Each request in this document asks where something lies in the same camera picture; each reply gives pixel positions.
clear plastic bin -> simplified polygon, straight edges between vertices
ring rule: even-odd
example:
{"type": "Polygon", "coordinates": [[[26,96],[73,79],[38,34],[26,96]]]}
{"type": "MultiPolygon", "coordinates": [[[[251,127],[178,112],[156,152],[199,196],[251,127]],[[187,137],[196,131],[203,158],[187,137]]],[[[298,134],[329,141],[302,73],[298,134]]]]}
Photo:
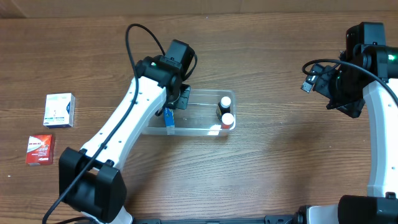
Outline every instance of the clear plastic bin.
{"type": "Polygon", "coordinates": [[[175,127],[165,127],[164,116],[153,116],[142,134],[177,136],[226,136],[236,126],[236,98],[231,90],[191,90],[186,110],[173,110],[175,127]],[[234,123],[229,129],[221,128],[217,104],[222,97],[231,98],[234,123]]]}

red box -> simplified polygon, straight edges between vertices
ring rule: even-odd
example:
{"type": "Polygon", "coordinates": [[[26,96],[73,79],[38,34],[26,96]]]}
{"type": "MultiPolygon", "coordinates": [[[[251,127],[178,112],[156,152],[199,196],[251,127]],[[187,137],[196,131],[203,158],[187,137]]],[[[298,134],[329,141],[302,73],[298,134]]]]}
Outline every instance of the red box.
{"type": "Polygon", "coordinates": [[[51,134],[30,136],[27,145],[26,164],[50,165],[54,151],[54,138],[51,134]]]}

label on box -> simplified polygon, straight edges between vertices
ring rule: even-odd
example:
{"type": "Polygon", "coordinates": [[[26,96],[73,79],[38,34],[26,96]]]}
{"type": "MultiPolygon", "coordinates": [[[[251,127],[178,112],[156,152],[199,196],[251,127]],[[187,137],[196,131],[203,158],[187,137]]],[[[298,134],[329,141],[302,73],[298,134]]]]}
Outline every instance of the label on box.
{"type": "Polygon", "coordinates": [[[30,136],[27,145],[26,164],[52,164],[54,138],[51,134],[30,136]]]}
{"type": "Polygon", "coordinates": [[[43,125],[48,128],[73,126],[75,97],[71,93],[47,95],[43,125]]]}

wooden table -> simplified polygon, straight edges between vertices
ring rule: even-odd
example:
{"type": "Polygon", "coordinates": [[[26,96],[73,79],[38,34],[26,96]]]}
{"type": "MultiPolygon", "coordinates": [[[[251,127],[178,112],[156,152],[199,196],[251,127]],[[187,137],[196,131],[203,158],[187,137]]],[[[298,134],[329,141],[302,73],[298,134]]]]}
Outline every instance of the wooden table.
{"type": "MultiPolygon", "coordinates": [[[[137,218],[233,218],[293,213],[300,205],[366,195],[368,113],[351,119],[300,89],[301,66],[337,58],[345,32],[385,23],[398,45],[395,12],[237,14],[0,20],[0,223],[41,223],[58,197],[58,158],[78,150],[123,98],[131,77],[124,31],[137,22],[165,48],[172,39],[198,54],[187,82],[230,89],[237,127],[228,139],[141,136],[123,171],[127,210],[137,218]],[[76,96],[75,126],[43,127],[45,96],[76,96]],[[30,135],[56,137],[51,166],[25,165],[30,135]]],[[[149,35],[131,32],[136,60],[159,54],[149,35]]],[[[79,215],[61,204],[51,221],[79,215]]]]}

